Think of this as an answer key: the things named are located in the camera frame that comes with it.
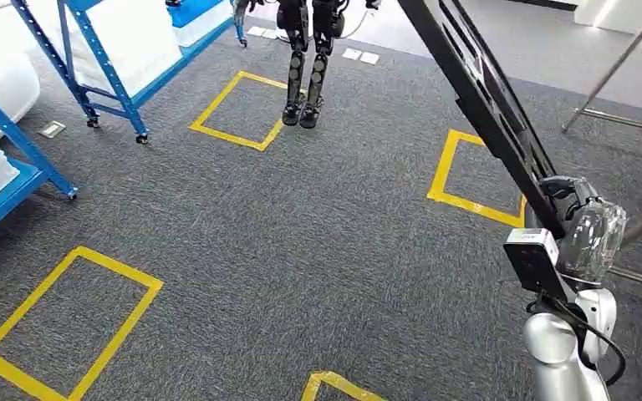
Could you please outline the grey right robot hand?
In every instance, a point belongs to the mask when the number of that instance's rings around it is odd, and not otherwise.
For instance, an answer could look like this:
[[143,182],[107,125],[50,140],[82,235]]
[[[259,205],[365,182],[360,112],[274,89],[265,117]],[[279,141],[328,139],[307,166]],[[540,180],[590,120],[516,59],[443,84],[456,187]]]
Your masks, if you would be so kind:
[[559,243],[558,271],[579,291],[600,288],[621,247],[626,210],[606,200],[583,177],[554,175],[539,185],[552,199],[575,196],[564,215],[568,228]]

